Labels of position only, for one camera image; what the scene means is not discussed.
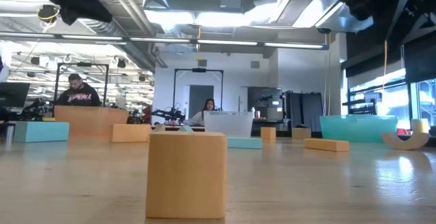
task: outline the ceiling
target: ceiling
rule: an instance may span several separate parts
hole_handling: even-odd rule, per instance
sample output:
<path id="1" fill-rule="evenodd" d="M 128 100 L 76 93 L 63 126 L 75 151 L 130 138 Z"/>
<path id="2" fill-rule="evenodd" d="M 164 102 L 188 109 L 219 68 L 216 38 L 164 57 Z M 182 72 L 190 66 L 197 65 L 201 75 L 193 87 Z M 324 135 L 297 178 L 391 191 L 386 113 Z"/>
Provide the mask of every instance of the ceiling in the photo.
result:
<path id="1" fill-rule="evenodd" d="M 168 33 L 164 31 L 159 22 L 142 22 L 146 29 L 138 21 L 132 17 L 132 9 L 134 7 L 144 7 L 143 0 L 134 0 L 134 4 L 131 4 L 129 0 L 121 0 L 127 2 L 129 9 L 123 6 L 120 0 L 100 0 L 108 11 L 113 15 L 113 24 L 119 28 L 121 35 L 129 36 L 147 36 L 156 34 L 156 36 L 166 37 Z M 311 6 L 316 0 L 277 0 L 272 8 L 275 12 L 278 12 L 277 17 L 280 20 L 276 22 L 267 22 L 266 24 L 251 24 L 249 26 L 227 26 L 227 27 L 208 27 L 206 25 L 200 28 L 196 25 L 179 24 L 177 27 L 180 29 L 180 33 L 186 38 L 197 38 L 201 35 L 202 39 L 220 39 L 220 40 L 245 40 L 245 41 L 265 41 L 265 42 L 301 42 L 308 44 L 323 44 L 325 37 L 318 33 L 317 29 L 312 25 L 296 28 L 293 22 L 284 22 L 285 15 L 283 12 L 300 12 L 299 16 L 316 15 L 316 17 L 322 17 L 324 11 L 331 6 L 336 0 L 321 0 L 323 3 L 320 7 Z M 41 8 L 43 4 L 50 3 L 48 0 L 0 0 L 0 31 L 14 31 L 14 32 L 33 32 L 41 33 L 46 27 L 45 23 L 36 16 L 36 12 Z M 292 7 L 301 7 L 302 10 L 298 11 Z M 142 11 L 145 15 L 145 21 L 149 21 L 149 15 L 145 11 Z M 271 9 L 262 8 L 259 16 L 266 15 L 267 18 L 272 14 Z M 199 13 L 194 12 L 194 16 L 198 17 Z M 83 21 L 77 20 L 72 26 L 67 26 L 61 20 L 56 22 L 55 26 L 47 29 L 47 33 L 61 33 L 61 34 L 80 34 L 80 35 L 95 35 L 94 29 L 90 28 Z M 131 93 L 127 97 L 127 100 L 132 103 L 145 102 L 151 103 L 153 100 L 153 69 L 144 68 L 142 65 L 146 60 L 141 58 L 137 54 L 130 53 L 126 48 L 122 46 L 110 45 L 105 43 L 64 43 L 64 42 L 26 42 L 20 38 L 2 40 L 3 45 L 12 47 L 12 70 L 10 79 L 19 80 L 20 82 L 33 82 L 32 89 L 34 92 L 32 95 L 46 97 L 52 99 L 52 88 L 54 86 L 53 71 L 55 70 L 56 62 L 71 57 L 72 63 L 79 61 L 90 61 L 92 63 L 109 64 L 110 65 L 110 88 L 109 98 L 110 101 L 114 101 L 115 95 L 118 93 Z M 274 48 L 263 47 L 248 47 L 248 46 L 229 46 L 229 45 L 201 45 L 190 46 L 180 44 L 156 44 L 156 48 L 150 44 L 135 43 L 134 47 L 140 54 L 143 54 L 147 58 L 154 56 L 148 60 L 153 64 L 153 67 L 165 67 L 164 60 L 161 63 L 159 61 L 159 53 L 172 52 L 177 54 L 184 54 L 186 52 L 222 52 L 222 53 L 255 53 L 263 54 L 265 58 L 268 58 Z M 43 60 L 48 60 L 49 65 L 33 65 L 30 63 L 31 57 L 42 57 Z M 125 59 L 127 67 L 125 69 L 119 69 L 116 66 L 116 59 Z M 75 71 L 79 73 L 98 73 L 101 72 L 96 67 L 92 69 L 85 69 L 83 67 L 75 67 Z M 27 77 L 27 72 L 36 71 L 35 78 Z M 146 82 L 139 82 L 138 77 L 140 74 L 146 74 Z M 91 82 L 95 86 L 101 86 L 99 83 L 104 80 L 102 75 L 84 75 L 88 82 Z M 61 76 L 62 89 L 67 88 L 66 81 L 67 75 Z M 44 85 L 46 89 L 44 94 L 41 94 L 39 87 Z M 139 93 L 141 90 L 147 91 L 145 94 Z"/>

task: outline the doorway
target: doorway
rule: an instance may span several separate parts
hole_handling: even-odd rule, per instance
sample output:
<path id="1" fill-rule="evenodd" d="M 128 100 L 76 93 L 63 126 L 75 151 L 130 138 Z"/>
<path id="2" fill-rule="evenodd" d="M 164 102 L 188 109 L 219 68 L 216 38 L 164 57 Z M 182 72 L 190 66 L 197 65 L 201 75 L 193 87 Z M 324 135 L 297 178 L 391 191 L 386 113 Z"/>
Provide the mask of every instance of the doorway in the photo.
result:
<path id="1" fill-rule="evenodd" d="M 213 85 L 191 85 L 189 87 L 189 118 L 200 112 L 209 98 L 213 98 Z"/>

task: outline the yellow block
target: yellow block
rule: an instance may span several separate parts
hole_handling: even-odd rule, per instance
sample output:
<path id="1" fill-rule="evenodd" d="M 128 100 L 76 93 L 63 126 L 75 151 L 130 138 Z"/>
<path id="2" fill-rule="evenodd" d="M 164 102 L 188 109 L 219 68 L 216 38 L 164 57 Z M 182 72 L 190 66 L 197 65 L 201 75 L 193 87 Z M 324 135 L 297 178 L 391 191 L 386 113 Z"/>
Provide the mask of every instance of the yellow block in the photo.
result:
<path id="1" fill-rule="evenodd" d="M 227 138 L 222 133 L 150 134 L 146 217 L 222 219 Z"/>
<path id="2" fill-rule="evenodd" d="M 112 125 L 111 142 L 148 142 L 150 125 Z"/>
<path id="3" fill-rule="evenodd" d="M 292 138 L 294 139 L 312 138 L 312 130 L 306 128 L 292 128 Z"/>
<path id="4" fill-rule="evenodd" d="M 260 128 L 260 137 L 262 140 L 275 140 L 275 127 Z"/>
<path id="5" fill-rule="evenodd" d="M 334 152 L 349 152 L 349 142 L 341 140 L 305 139 L 305 148 L 329 150 Z"/>

